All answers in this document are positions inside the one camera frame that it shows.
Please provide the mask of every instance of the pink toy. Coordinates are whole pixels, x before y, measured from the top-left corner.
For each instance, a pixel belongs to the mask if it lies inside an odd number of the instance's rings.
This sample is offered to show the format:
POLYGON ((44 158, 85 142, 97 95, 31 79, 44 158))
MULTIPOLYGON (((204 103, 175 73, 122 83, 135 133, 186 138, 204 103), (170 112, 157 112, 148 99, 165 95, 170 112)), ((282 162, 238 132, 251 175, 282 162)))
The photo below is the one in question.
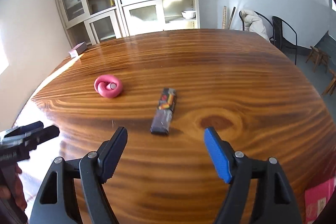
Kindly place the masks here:
POLYGON ((95 80, 94 89, 105 98, 114 98, 122 92, 123 84, 113 75, 102 75, 95 80))

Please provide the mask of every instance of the wooden stool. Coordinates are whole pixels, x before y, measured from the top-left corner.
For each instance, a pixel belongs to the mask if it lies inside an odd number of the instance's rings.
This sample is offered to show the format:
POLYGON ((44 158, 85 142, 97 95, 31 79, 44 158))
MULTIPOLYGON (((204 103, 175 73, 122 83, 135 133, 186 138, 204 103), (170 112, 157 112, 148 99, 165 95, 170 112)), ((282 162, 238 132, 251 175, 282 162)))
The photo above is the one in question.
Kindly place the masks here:
POLYGON ((327 88, 324 90, 322 95, 326 95, 328 92, 330 92, 330 95, 332 95, 336 87, 336 73, 332 69, 330 69, 329 71, 333 75, 333 79, 330 82, 330 84, 327 86, 327 88))
POLYGON ((320 52, 320 62, 319 62, 319 66, 321 65, 321 63, 323 65, 325 65, 325 73, 327 73, 328 71, 328 64, 329 64, 329 58, 330 55, 327 54, 326 52, 322 51, 320 48, 318 48, 319 52, 320 52))
POLYGON ((309 56, 307 58, 306 63, 308 62, 309 59, 313 58, 312 60, 313 60, 313 63, 315 64, 313 72, 315 72, 316 66, 317 66, 317 64, 320 61, 320 55, 321 54, 320 54, 320 51, 319 51, 318 48, 315 48, 313 46, 310 46, 310 47, 311 47, 311 52, 310 52, 310 54, 309 54, 309 56))

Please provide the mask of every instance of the blue gripper pad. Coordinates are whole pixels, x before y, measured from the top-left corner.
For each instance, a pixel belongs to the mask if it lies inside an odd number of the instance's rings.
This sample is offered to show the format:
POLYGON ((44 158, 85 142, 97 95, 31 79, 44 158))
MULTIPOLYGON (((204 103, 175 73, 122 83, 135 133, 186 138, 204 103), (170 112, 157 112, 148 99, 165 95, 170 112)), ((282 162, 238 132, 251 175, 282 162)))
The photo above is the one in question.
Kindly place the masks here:
POLYGON ((225 156, 225 152, 219 144, 219 142, 222 140, 219 138, 217 132, 213 131, 210 128, 205 130, 204 143, 207 147, 218 176, 226 183, 230 183, 232 175, 230 172, 229 160, 225 156))

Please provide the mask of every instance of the metal screw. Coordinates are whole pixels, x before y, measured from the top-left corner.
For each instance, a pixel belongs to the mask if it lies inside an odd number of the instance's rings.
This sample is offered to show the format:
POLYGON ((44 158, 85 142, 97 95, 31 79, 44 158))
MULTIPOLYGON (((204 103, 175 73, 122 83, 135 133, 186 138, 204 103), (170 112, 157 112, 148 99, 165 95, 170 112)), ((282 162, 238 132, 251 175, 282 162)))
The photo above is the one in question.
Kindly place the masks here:
POLYGON ((95 157, 97 156, 97 152, 96 152, 96 151, 92 151, 92 152, 88 153, 87 156, 88 156, 89 158, 93 159, 93 158, 95 158, 95 157))
POLYGON ((241 151, 236 151, 236 152, 235 152, 235 156, 236 156, 237 158, 243 158, 243 157, 244 157, 244 153, 241 152, 241 151))
POLYGON ((268 160, 271 164, 277 164, 278 163, 278 161, 277 161, 277 159, 276 158, 269 158, 269 160, 268 160))
POLYGON ((59 164, 62 162, 62 160, 63 159, 61 157, 57 157, 56 159, 54 159, 54 163, 59 164))

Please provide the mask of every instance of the pink box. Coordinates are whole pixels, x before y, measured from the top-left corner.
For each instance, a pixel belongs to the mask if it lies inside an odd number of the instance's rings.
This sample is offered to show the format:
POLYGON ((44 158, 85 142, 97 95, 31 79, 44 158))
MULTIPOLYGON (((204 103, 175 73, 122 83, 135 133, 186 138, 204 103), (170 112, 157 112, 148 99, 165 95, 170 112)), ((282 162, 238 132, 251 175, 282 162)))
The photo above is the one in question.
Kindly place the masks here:
POLYGON ((71 58, 79 56, 82 52, 84 52, 87 49, 87 45, 85 42, 80 43, 76 45, 71 51, 69 51, 69 54, 71 58))
POLYGON ((305 224, 312 224, 324 209, 336 187, 336 151, 326 157, 322 170, 317 170, 315 177, 304 192, 306 207, 305 224))

